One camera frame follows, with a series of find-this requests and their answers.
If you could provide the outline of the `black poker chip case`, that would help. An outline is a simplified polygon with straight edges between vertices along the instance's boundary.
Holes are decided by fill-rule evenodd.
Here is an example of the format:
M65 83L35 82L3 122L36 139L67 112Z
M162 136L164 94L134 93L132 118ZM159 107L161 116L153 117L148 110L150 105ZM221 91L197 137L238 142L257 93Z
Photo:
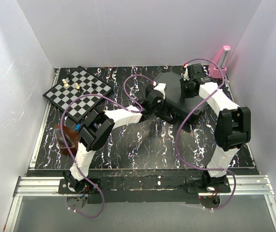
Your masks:
M160 72L154 79L157 83L166 84L165 104L155 115L171 124L184 120L203 100L199 96L182 100L180 79L181 76L174 72Z

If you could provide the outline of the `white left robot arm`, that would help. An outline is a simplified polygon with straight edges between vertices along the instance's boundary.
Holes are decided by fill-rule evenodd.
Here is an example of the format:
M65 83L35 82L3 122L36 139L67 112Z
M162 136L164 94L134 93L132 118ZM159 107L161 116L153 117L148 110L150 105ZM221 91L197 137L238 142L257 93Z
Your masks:
M97 150L101 149L108 140L113 129L128 124L137 124L160 111L165 103L166 84L151 84L147 87L144 100L128 107L112 111L99 111L94 109L78 128L77 152L73 155L73 165L69 171L63 173L69 187L75 193L81 193L87 187L85 178L88 176L90 164Z

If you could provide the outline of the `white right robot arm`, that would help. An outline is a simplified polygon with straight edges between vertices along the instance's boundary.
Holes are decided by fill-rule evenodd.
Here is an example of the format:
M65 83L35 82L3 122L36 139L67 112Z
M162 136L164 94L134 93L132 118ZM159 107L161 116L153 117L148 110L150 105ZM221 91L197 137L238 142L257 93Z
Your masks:
M197 192L228 191L227 169L240 147L250 141L251 111L230 100L202 64L185 64L185 73L180 79L181 98L199 96L217 115L214 132L216 148L200 179L189 178L186 187Z

